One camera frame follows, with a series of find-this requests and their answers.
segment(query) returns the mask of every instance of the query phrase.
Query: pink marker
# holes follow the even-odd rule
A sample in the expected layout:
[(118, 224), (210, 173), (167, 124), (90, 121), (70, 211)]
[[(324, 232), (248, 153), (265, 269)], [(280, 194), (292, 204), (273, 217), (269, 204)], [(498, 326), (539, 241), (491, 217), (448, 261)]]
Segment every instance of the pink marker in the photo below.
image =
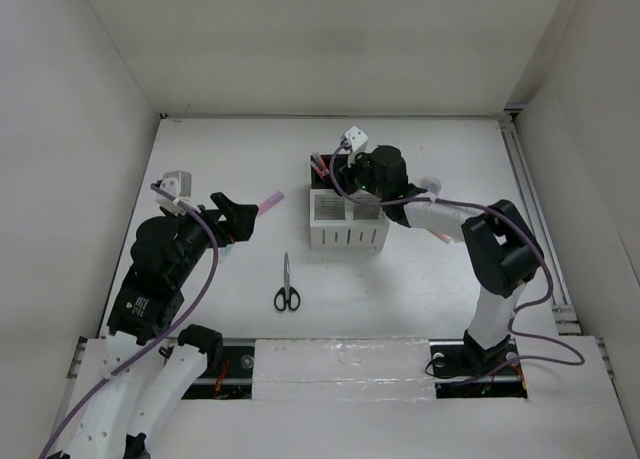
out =
[(320, 176), (320, 179), (324, 179), (324, 176), (326, 176), (326, 174), (313, 161), (311, 161), (311, 168), (314, 171), (316, 171), (316, 174), (318, 174), (318, 176)]
[(276, 192), (273, 196), (271, 196), (269, 199), (258, 206), (258, 217), (267, 212), (282, 199), (284, 199), (284, 193), (282, 191)]

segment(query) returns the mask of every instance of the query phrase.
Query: scissor handle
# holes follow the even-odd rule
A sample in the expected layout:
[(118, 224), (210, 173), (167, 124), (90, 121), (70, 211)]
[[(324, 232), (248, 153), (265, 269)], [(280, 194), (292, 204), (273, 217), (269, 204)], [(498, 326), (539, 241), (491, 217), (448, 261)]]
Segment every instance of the scissor handle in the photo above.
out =
[(287, 293), (284, 287), (281, 287), (280, 290), (276, 292), (276, 296), (273, 298), (273, 307), (275, 307), (278, 312), (284, 312), (287, 309)]
[(289, 310), (291, 312), (297, 311), (300, 307), (300, 294), (293, 287), (289, 288)]

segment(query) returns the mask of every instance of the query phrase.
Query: white wall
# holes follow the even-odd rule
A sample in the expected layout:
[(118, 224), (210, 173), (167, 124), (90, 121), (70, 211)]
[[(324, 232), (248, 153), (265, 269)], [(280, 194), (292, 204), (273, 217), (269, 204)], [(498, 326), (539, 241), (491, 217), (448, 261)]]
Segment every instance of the white wall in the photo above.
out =
[(560, 0), (556, 12), (511, 93), (509, 104), (527, 103), (540, 88), (562, 43), (565, 29), (577, 2), (578, 0)]
[(561, 0), (89, 1), (188, 115), (501, 112)]
[(0, 0), (0, 444), (35, 457), (96, 333), (157, 119), (85, 0)]
[(640, 0), (580, 0), (518, 118), (578, 317), (605, 339), (640, 445)]

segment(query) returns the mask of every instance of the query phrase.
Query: white container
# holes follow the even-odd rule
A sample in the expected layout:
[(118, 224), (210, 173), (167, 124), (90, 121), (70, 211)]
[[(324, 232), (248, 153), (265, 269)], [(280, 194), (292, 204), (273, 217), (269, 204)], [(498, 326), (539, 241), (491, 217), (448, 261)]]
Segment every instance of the white container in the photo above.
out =
[(378, 198), (366, 192), (355, 196), (371, 206), (361, 206), (340, 197), (333, 189), (311, 189), (309, 227), (312, 250), (360, 250), (378, 252), (384, 247), (389, 220)]

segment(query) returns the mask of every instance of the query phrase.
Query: label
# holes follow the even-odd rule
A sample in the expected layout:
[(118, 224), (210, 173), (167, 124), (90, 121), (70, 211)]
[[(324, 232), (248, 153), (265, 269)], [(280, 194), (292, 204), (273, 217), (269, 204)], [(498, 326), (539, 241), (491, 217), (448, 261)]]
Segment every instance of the label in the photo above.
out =
[(149, 299), (138, 296), (136, 302), (133, 304), (133, 308), (131, 309), (131, 314), (138, 317), (144, 317), (144, 311), (147, 308), (147, 304), (149, 304)]

